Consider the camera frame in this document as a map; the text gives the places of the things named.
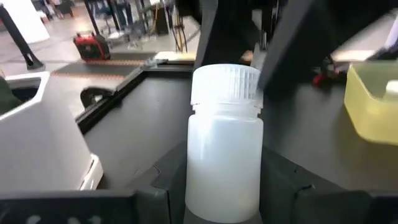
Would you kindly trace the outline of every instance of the white plastic piece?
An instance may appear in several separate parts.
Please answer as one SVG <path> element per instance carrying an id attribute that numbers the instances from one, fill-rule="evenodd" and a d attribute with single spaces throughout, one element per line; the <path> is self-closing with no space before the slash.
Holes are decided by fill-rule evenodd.
<path id="1" fill-rule="evenodd" d="M 240 223 L 259 209 L 263 123 L 260 71 L 244 65 L 195 70 L 188 124 L 185 203 L 196 216 Z"/>
<path id="2" fill-rule="evenodd" d="M 384 101 L 398 101 L 398 80 L 388 81 Z"/>
<path id="3" fill-rule="evenodd" d="M 102 166 L 49 72 L 6 77 L 11 88 L 37 87 L 29 101 L 0 116 L 0 193 L 94 189 Z"/>
<path id="4" fill-rule="evenodd" d="M 28 44 L 50 38 L 31 0 L 0 0 Z"/>

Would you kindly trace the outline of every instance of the black frame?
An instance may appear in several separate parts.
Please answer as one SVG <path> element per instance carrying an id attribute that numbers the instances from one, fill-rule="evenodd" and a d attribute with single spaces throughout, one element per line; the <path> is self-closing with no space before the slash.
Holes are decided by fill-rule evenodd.
<path id="1" fill-rule="evenodd" d="M 87 105 L 82 102 L 86 107 L 86 110 L 76 118 L 82 134 L 86 134 L 96 123 L 98 123 L 108 112 L 110 112 L 115 106 L 119 105 L 124 97 L 133 91 L 145 78 L 149 75 L 155 74 L 155 76 L 164 77 L 165 74 L 170 72 L 192 72 L 193 62 L 167 62 L 164 65 L 158 65 L 152 68 L 139 67 L 131 72 L 123 82 L 121 82 L 116 89 L 109 94 L 109 90 L 104 89 L 102 99 L 98 102 Z M 92 99 L 92 96 L 84 96 L 84 98 Z"/>

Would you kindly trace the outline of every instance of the red object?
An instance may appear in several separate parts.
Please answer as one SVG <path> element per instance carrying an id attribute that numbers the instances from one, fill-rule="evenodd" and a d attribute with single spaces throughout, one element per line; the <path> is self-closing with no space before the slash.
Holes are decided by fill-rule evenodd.
<path id="1" fill-rule="evenodd" d="M 88 60 L 107 60 L 111 58 L 108 43 L 101 35 L 79 34 L 73 38 L 73 43 L 79 51 L 81 59 Z"/>

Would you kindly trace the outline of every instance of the floor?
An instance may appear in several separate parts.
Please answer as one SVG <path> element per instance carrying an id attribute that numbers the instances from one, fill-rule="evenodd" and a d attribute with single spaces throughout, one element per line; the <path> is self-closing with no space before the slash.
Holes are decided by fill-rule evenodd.
<path id="1" fill-rule="evenodd" d="M 72 37 L 79 31 L 92 30 L 91 22 L 84 7 L 79 7 L 75 18 L 66 18 L 46 24 L 50 39 L 31 44 L 35 55 L 46 64 L 46 71 L 53 71 L 78 60 L 79 54 L 72 42 Z M 334 53 L 337 60 L 363 60 L 380 48 L 386 41 L 389 30 L 394 22 L 394 15 L 387 15 L 371 25 L 366 31 L 360 33 L 346 45 Z M 191 18 L 185 19 L 185 32 L 187 37 L 193 35 L 198 27 Z M 140 49 L 130 49 L 128 44 L 120 45 L 113 49 L 114 52 L 142 51 L 174 51 L 174 38 L 169 36 L 157 37 L 148 40 Z M 195 52 L 198 36 L 188 43 L 188 50 Z M 27 73 L 25 62 L 7 32 L 0 33 L 0 68 L 6 75 Z M 59 86 L 63 93 L 64 101 L 68 104 L 74 116 L 83 112 L 83 105 L 79 95 L 87 86 L 105 86 L 114 88 L 120 80 L 100 78 L 52 77 L 51 85 Z"/>

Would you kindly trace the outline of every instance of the black holder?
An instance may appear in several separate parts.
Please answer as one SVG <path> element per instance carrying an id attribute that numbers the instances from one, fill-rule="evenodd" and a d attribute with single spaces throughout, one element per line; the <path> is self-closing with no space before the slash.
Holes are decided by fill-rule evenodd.
<path id="1" fill-rule="evenodd" d="M 35 70 L 42 68 L 44 64 L 33 54 L 32 50 L 30 49 L 29 45 L 27 45 L 27 42 L 19 32 L 17 26 L 11 19 L 10 14 L 7 12 L 3 4 L 0 4 L 0 19 L 8 30 L 8 33 L 10 33 L 10 36 L 14 40 L 15 44 L 18 46 L 18 49 L 21 51 L 21 54 L 25 59 L 27 69 Z"/>

